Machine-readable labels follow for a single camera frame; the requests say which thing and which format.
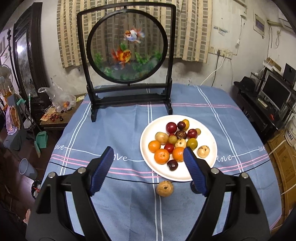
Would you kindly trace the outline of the tan round fruit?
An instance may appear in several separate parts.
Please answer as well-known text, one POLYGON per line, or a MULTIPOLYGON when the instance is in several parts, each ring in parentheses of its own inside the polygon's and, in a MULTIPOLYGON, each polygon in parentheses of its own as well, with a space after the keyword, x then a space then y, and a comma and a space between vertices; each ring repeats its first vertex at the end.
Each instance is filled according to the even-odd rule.
POLYGON ((210 153, 210 148, 207 145, 203 145, 198 148, 197 154, 200 158, 204 159, 206 158, 210 153))

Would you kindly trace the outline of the small red tomato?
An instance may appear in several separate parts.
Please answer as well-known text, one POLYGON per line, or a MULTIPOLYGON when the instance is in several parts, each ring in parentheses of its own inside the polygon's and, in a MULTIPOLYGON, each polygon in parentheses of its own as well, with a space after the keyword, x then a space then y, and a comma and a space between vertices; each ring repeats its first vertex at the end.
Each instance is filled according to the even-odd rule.
POLYGON ((175 148, 174 144, 171 144, 171 143, 167 143, 164 146, 164 149, 167 150, 170 154, 173 152, 174 148, 175 148))

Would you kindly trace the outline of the orange tangerine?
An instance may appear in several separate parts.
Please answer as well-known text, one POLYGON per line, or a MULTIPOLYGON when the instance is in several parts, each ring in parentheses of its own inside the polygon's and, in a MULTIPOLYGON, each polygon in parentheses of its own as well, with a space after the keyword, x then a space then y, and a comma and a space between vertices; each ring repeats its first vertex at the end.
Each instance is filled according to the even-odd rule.
POLYGON ((154 160, 157 164, 164 165, 170 159, 170 153, 166 149, 158 149, 154 153, 154 160))

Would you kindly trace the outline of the dark maroon plum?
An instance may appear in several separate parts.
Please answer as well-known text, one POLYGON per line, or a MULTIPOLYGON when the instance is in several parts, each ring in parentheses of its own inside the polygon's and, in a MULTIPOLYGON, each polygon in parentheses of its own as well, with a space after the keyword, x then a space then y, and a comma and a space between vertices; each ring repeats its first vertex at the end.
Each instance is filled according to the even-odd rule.
POLYGON ((167 166, 170 171, 175 171, 178 168, 178 162, 176 160, 170 160, 167 162, 167 166))

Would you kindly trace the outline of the white round plate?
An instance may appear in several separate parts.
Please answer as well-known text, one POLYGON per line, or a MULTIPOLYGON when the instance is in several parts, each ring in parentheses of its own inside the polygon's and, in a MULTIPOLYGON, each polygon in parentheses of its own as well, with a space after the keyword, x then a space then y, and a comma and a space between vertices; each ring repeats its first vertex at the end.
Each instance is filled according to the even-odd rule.
POLYGON ((191 175, 184 162, 178 165, 175 171, 170 171, 168 166, 163 164, 160 165, 155 162, 154 154, 150 152, 148 145, 149 142, 154 140, 154 136, 157 132, 166 132, 166 124, 169 122, 178 123, 183 119, 187 119, 190 124, 190 128, 199 128, 201 130, 201 135, 197 137, 198 148, 201 146, 208 146, 210 153, 204 159, 207 164, 212 168, 216 162, 218 148, 217 142, 212 134, 212 132, 198 120, 184 115, 166 115, 159 117, 149 123, 142 132, 140 137, 140 152, 146 164, 159 176, 166 178, 171 181, 177 182, 187 182, 192 181, 191 175))

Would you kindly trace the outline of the olive green round fruit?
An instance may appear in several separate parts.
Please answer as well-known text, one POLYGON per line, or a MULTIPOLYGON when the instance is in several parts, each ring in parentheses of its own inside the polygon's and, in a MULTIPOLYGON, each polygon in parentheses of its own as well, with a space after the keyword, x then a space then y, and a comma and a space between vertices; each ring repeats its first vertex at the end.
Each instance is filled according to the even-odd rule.
POLYGON ((191 150, 195 150, 198 146, 198 142, 196 138, 190 138, 187 141, 187 147, 189 147, 191 150))

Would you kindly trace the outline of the small yellow fruit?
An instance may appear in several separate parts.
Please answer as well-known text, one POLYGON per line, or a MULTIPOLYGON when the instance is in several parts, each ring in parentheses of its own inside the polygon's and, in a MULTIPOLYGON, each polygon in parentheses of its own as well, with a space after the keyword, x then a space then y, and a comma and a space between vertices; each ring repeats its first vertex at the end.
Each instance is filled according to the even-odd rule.
POLYGON ((178 138, 175 135, 169 135, 168 142, 172 145, 174 145, 177 142, 178 138))

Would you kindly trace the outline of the dark purple passion fruit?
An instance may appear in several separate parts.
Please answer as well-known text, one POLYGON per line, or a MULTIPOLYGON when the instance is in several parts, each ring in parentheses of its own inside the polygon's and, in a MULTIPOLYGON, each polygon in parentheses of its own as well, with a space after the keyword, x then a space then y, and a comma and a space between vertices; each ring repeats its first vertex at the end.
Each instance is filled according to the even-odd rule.
POLYGON ((186 139, 187 138, 187 133, 185 131, 177 131, 175 133, 175 136, 177 137, 178 140, 186 139))

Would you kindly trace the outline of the blue plaid tablecloth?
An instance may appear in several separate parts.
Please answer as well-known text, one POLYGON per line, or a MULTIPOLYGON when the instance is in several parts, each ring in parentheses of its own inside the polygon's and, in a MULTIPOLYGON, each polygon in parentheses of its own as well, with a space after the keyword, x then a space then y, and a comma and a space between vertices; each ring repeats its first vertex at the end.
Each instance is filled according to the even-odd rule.
MULTIPOLYGON (((259 136, 232 98, 222 89, 174 84, 173 113, 200 121, 218 147, 215 167, 228 175, 247 172, 275 226, 281 216, 280 191, 273 166, 259 136)), ((162 178, 144 162, 140 136, 153 120, 167 114, 162 104, 100 109, 91 121, 85 98, 67 124, 49 159, 46 173, 70 174, 114 149, 113 163, 92 202, 112 240, 185 240, 205 197, 189 183, 175 183, 169 197, 156 194, 162 178)))

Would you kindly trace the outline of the brown potato-like fruit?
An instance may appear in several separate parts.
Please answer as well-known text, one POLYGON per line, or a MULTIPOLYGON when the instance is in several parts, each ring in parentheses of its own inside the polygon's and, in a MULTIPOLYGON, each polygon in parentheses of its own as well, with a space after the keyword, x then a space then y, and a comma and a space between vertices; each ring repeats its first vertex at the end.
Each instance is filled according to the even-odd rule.
POLYGON ((161 145, 165 145, 168 142, 169 136, 167 133, 157 132, 155 134, 155 140, 158 141, 161 145))

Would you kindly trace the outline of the large red plum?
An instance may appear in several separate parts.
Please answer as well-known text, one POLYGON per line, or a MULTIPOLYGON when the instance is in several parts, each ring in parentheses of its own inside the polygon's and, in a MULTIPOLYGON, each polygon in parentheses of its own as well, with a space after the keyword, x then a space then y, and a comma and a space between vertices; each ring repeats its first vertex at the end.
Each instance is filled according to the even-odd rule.
POLYGON ((171 134, 177 131, 177 125, 174 122, 169 122, 166 124, 166 131, 171 134))

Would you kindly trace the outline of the green dustpan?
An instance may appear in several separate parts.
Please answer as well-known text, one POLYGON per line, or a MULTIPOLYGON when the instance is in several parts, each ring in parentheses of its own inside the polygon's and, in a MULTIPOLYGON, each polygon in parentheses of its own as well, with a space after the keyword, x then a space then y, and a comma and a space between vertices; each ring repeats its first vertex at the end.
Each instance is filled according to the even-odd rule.
POLYGON ((46 131, 39 132, 34 141, 34 147, 37 153, 37 156, 41 156, 41 149, 45 149, 47 147, 48 142, 48 134, 46 131))

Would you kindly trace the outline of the grey plastic cup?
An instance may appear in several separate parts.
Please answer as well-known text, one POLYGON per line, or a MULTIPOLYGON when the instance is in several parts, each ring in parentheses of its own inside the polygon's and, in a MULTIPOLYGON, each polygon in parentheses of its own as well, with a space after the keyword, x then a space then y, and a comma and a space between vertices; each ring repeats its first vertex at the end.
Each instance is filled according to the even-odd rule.
POLYGON ((21 175, 24 175, 32 180, 37 178, 37 170, 29 163, 26 158, 23 158, 18 166, 18 171, 21 175))

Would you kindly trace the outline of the clear plastic bag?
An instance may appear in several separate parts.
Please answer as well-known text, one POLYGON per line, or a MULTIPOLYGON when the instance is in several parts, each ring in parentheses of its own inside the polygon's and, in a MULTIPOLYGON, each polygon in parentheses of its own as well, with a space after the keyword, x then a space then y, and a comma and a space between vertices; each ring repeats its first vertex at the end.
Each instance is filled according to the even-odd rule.
POLYGON ((38 93, 46 93, 57 112, 66 111, 76 106, 76 97, 63 90, 55 82, 50 87, 40 87, 38 93))

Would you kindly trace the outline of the cardboard box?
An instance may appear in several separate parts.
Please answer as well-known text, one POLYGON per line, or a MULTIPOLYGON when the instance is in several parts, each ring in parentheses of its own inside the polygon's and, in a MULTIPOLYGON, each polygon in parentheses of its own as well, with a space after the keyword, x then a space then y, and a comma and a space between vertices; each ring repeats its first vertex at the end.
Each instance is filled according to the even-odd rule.
POLYGON ((295 149, 285 139, 285 131, 277 132, 264 145, 280 189, 282 215, 287 218, 295 207, 295 149))

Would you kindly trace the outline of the black hat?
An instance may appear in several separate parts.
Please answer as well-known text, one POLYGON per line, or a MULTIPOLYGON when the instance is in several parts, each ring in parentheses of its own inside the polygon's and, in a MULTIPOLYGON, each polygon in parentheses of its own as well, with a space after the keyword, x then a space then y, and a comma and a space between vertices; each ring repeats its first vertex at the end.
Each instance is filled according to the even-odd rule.
POLYGON ((234 86, 237 87, 241 91, 246 91, 246 92, 254 92, 255 91, 255 83, 254 81, 249 78, 244 76, 240 82, 234 81, 234 86))

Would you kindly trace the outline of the computer monitor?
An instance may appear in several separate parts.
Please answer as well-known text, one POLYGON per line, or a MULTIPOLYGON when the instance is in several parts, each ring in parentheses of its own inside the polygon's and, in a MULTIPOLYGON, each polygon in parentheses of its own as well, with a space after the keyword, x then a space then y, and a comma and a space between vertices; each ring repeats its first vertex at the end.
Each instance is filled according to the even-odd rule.
POLYGON ((292 91, 273 73, 268 73, 260 89, 260 94, 266 97, 280 111, 284 104, 289 101, 292 91))

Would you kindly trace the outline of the black framed goldfish screen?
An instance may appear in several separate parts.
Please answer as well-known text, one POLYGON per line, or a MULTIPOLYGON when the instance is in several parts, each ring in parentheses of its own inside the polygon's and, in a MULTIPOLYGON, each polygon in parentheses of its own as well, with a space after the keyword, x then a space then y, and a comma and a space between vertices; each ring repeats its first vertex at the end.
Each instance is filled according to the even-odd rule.
POLYGON ((91 120, 100 108, 163 103, 172 114, 171 88, 177 8, 127 1, 85 9, 77 32, 91 120))

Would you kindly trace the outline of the dark wooden framed mirror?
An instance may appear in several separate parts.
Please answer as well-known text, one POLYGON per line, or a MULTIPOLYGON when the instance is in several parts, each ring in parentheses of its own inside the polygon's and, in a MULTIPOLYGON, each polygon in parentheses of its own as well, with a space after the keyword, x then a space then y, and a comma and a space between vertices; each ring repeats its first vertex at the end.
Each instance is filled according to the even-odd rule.
POLYGON ((20 95, 34 103, 50 103, 41 87, 48 87, 42 54, 41 2, 33 3, 16 21, 13 27, 13 57, 20 95))

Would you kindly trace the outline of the beige checked curtain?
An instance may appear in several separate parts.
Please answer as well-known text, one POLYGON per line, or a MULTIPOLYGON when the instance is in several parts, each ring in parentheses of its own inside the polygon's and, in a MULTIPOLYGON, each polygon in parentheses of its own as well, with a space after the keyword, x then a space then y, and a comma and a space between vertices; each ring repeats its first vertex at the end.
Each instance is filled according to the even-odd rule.
MULTIPOLYGON (((113 4, 113 1, 58 1, 57 36, 63 68, 82 64, 77 20, 80 11, 113 4)), ((212 1, 171 1, 176 6, 174 56, 184 61, 207 62, 211 27, 212 1)))

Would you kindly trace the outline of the white wall socket strip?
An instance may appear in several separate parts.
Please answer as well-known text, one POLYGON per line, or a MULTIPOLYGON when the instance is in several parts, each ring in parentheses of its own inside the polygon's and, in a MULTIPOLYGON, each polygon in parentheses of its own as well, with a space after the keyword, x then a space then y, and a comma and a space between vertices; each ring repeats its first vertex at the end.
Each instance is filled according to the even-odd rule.
POLYGON ((209 54, 213 55, 219 55, 228 59, 232 59, 233 57, 233 52, 227 49, 222 49, 222 48, 216 48, 213 46, 209 46, 209 54))

